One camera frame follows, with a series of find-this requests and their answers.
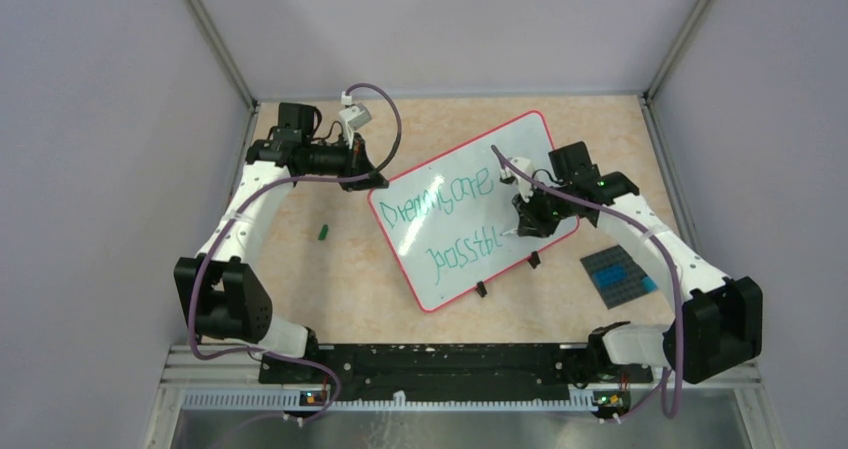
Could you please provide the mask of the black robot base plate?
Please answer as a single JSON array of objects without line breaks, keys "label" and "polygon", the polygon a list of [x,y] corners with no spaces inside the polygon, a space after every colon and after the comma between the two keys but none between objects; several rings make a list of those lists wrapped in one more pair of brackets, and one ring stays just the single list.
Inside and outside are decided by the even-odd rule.
[{"label": "black robot base plate", "polygon": [[639,365],[600,362],[583,344],[318,344],[306,362],[262,358],[262,384],[341,381],[339,401],[387,400],[401,391],[419,402],[565,400],[591,384],[649,383]]}]

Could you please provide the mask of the red-edged whiteboard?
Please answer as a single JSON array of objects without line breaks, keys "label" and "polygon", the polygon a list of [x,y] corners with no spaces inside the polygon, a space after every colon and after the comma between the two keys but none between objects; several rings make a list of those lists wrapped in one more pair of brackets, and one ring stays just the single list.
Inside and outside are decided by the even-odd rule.
[{"label": "red-edged whiteboard", "polygon": [[500,182],[492,147],[551,167],[554,141],[543,114],[529,111],[393,177],[368,203],[419,307],[433,312],[575,233],[568,218],[547,238],[500,237],[517,229],[514,185]]}]

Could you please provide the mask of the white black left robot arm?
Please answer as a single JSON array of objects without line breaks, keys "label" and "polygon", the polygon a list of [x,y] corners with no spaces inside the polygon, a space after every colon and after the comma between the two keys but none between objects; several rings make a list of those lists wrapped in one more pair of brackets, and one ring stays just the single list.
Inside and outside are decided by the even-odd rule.
[{"label": "white black left robot arm", "polygon": [[250,352],[282,355],[283,370],[297,382],[319,373],[320,355],[309,348],[308,328],[275,314],[253,268],[276,213],[299,182],[337,183],[345,191],[383,189],[388,180],[369,160],[360,129],[372,116],[362,103],[343,102],[334,141],[316,135],[322,121],[314,106],[282,103],[268,135],[248,148],[236,192],[197,254],[181,257],[174,279],[189,330]]}]

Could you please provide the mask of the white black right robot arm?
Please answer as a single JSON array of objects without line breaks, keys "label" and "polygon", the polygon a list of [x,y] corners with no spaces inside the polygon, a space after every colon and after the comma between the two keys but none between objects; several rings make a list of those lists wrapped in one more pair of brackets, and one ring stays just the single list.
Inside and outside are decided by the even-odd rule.
[{"label": "white black right robot arm", "polygon": [[753,279],[734,279],[697,254],[627,176],[602,174],[585,143],[548,157],[551,185],[534,178],[528,159],[499,158],[502,182],[518,188],[518,236],[548,238],[560,221],[585,219],[615,240],[674,311],[668,327],[624,322],[595,330],[586,354],[594,378],[612,381],[627,365],[646,365],[697,384],[761,354],[763,292]]}]

